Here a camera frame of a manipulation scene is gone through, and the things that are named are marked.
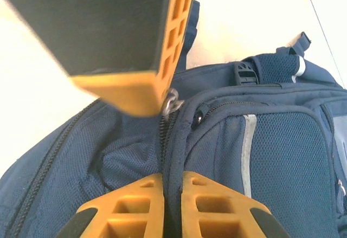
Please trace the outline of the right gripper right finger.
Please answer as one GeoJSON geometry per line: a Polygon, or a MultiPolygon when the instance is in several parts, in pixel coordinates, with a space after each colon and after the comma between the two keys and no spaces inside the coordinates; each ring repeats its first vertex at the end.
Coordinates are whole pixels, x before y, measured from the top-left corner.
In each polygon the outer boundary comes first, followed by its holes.
{"type": "Polygon", "coordinates": [[[198,173],[183,173],[182,238],[290,238],[266,206],[198,173]]]}

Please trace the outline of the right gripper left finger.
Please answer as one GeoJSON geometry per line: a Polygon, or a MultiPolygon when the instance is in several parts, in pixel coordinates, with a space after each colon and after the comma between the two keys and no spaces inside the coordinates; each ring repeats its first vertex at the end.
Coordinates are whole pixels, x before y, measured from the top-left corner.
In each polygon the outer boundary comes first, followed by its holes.
{"type": "Polygon", "coordinates": [[[55,238],[163,238],[162,175],[149,175],[90,200],[55,238]]]}

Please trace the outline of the navy blue student backpack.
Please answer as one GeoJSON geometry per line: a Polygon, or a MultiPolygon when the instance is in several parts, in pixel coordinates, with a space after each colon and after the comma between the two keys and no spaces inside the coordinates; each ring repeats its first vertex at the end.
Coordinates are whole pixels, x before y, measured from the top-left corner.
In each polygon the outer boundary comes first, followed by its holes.
{"type": "Polygon", "coordinates": [[[347,90],[291,47],[185,68],[193,2],[173,77],[182,106],[136,118],[96,100],[0,178],[0,238],[55,238],[84,203],[162,175],[163,238],[182,238],[183,173],[268,208],[290,238],[347,238],[347,90]]]}

